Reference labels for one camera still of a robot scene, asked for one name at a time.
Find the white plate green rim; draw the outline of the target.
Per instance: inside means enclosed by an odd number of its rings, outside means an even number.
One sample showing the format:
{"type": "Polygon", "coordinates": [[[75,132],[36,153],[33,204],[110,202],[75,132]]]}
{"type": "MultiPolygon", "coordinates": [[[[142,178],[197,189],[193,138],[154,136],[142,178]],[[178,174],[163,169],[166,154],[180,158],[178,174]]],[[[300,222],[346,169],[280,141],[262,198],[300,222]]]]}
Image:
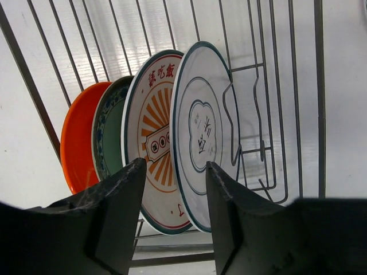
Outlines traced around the white plate green rim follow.
{"type": "Polygon", "coordinates": [[[194,43],[178,66],[170,107],[170,152],[184,210],[201,232],[211,231],[206,163],[237,179],[240,122],[231,73],[218,49],[194,43]]]}

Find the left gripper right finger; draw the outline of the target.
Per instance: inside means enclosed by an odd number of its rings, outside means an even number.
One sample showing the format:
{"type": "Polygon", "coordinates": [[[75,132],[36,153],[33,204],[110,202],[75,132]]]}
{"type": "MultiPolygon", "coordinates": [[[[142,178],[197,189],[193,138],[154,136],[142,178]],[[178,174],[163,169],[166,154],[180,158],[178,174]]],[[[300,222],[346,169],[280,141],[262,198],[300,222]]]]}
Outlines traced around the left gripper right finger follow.
{"type": "Polygon", "coordinates": [[[366,200],[271,202],[206,165],[218,274],[365,274],[366,200]]]}

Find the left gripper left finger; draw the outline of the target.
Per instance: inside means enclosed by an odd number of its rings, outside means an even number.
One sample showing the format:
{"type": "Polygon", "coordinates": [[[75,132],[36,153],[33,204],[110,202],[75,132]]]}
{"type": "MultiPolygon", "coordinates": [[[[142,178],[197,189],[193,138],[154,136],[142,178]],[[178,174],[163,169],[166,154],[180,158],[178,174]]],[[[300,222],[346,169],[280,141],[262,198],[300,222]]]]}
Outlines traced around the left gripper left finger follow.
{"type": "Polygon", "coordinates": [[[137,158],[48,207],[1,204],[2,274],[127,274],[147,164],[137,158]]]}

